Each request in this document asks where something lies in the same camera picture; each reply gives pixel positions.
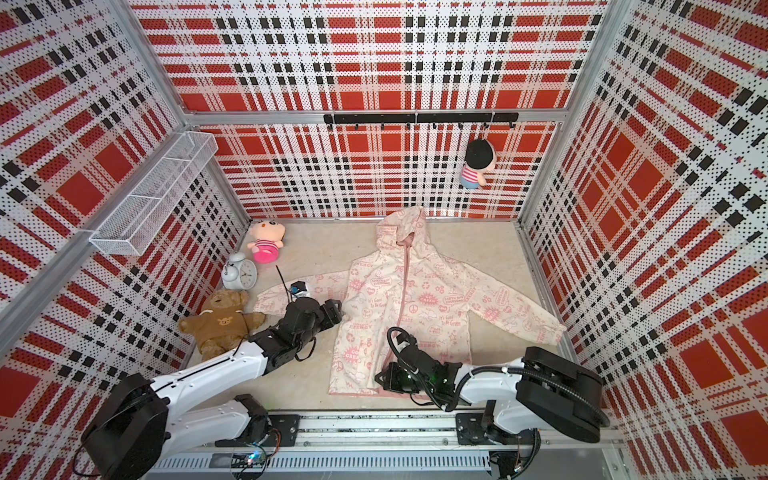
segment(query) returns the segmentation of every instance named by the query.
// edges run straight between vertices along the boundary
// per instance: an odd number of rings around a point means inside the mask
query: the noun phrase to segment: black hook rack
[[[357,129],[361,124],[406,124],[410,129],[410,124],[432,124],[437,128],[437,124],[483,124],[483,128],[488,128],[491,123],[509,124],[510,128],[518,120],[518,112],[446,112],[446,113],[396,113],[391,114],[325,114],[323,121],[327,125],[355,125]]]

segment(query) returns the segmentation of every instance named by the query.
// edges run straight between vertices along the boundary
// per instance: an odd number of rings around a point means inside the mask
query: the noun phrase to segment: white alarm clock
[[[221,272],[221,281],[229,290],[253,288],[256,285],[256,264],[246,259],[245,253],[233,253]]]

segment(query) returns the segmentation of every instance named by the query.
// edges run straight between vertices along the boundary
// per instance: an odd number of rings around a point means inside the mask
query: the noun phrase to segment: plush doll
[[[269,263],[277,260],[280,248],[283,248],[283,236],[286,228],[274,220],[256,222],[250,226],[248,233],[256,240],[248,243],[253,261],[256,263]]]
[[[217,290],[203,303],[200,315],[179,321],[179,330],[194,336],[203,361],[237,348],[264,323],[263,313],[243,313],[247,301],[248,292]]]
[[[469,142],[464,162],[466,163],[459,178],[462,186],[470,190],[484,187],[486,182],[483,174],[496,168],[496,152],[493,151],[493,145],[482,138]]]

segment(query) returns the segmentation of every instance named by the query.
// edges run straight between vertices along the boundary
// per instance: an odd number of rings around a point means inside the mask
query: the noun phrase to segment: pink zipper
[[[402,241],[398,242],[397,244],[400,246],[406,247],[406,264],[403,267],[402,271],[402,295],[400,296],[400,314],[397,316],[397,324],[396,326],[400,326],[400,320],[402,320],[402,313],[406,309],[406,286],[408,285],[408,268],[411,263],[411,244],[413,243],[413,237],[414,233],[410,233],[406,238],[402,239]],[[386,366],[390,359],[392,358],[393,353],[390,351],[387,356],[384,358],[384,366]]]

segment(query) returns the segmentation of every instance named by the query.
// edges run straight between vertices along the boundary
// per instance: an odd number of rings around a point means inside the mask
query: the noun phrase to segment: jacket hood
[[[387,255],[404,255],[406,247],[422,258],[435,252],[429,242],[424,207],[408,207],[387,215],[376,226],[376,236],[376,246]]]

